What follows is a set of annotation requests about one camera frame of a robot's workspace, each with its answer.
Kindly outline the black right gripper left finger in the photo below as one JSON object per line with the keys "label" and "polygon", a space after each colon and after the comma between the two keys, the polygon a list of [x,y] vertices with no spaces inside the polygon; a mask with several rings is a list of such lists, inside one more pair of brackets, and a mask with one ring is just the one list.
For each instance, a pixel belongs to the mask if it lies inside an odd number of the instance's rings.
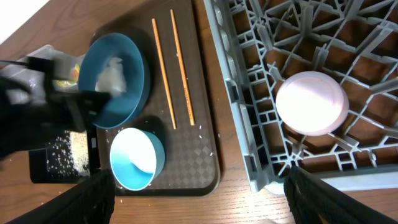
{"label": "black right gripper left finger", "polygon": [[105,169],[10,223],[109,223],[115,188],[112,172]]}

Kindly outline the dark blue plate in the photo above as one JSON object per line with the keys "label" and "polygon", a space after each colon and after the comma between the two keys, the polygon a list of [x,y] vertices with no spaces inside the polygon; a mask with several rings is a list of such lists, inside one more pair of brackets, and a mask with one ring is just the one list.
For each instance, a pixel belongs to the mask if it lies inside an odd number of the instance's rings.
{"label": "dark blue plate", "polygon": [[146,57],[128,36],[106,34],[91,45],[80,67],[78,89],[109,93],[94,125],[116,128],[136,118],[150,93]]}

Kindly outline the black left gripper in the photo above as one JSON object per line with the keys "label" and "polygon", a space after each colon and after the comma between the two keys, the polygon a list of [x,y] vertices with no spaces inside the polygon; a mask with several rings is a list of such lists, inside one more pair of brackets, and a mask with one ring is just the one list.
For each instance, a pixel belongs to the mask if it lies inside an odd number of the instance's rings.
{"label": "black left gripper", "polygon": [[53,81],[58,78],[60,62],[54,59],[27,57],[24,61],[1,60],[44,74],[45,103],[28,100],[12,104],[9,90],[21,90],[28,95],[30,88],[16,80],[1,77],[1,159],[19,151],[40,148],[43,143],[62,131],[82,133],[90,129],[103,111],[111,95],[89,90],[58,91]]}

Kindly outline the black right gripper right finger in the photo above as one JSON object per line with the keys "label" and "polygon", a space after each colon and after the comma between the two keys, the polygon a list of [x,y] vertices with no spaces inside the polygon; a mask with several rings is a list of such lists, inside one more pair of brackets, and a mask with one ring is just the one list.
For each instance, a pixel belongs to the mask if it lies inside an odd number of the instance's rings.
{"label": "black right gripper right finger", "polygon": [[395,220],[373,210],[294,166],[284,180],[284,193],[296,223],[391,223]]}

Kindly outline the light blue bowl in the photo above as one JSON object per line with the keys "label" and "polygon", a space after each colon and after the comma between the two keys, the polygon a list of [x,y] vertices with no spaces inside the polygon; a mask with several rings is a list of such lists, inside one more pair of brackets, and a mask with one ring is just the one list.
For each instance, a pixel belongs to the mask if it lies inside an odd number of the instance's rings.
{"label": "light blue bowl", "polygon": [[126,128],[113,139],[109,158],[116,180],[125,189],[140,191],[162,172],[165,150],[155,134]]}

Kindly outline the yellow green snack wrapper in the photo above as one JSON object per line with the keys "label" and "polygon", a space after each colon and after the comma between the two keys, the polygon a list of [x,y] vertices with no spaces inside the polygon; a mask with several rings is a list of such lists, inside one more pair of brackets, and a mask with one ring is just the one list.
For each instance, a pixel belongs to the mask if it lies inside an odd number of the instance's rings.
{"label": "yellow green snack wrapper", "polygon": [[70,69],[70,73],[66,78],[63,78],[61,80],[55,80],[54,84],[62,88],[70,88],[76,86],[78,83],[79,74],[80,74],[80,65],[76,63],[75,66]]}

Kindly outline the white rice pile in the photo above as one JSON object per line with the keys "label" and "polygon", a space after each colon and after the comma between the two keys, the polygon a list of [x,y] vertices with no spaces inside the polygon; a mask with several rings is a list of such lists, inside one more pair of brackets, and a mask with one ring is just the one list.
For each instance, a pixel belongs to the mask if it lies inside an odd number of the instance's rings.
{"label": "white rice pile", "polygon": [[80,176],[89,176],[88,141],[86,132],[70,132],[70,151],[72,154],[73,168]]}

